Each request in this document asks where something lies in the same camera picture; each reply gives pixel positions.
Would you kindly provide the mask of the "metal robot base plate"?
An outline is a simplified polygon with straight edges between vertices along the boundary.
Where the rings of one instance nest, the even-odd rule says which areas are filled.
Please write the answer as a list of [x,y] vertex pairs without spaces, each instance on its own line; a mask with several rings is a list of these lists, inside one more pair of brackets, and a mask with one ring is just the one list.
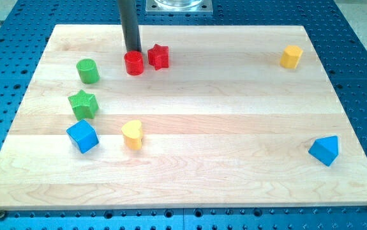
[[161,13],[212,13],[212,0],[147,0],[148,14]]

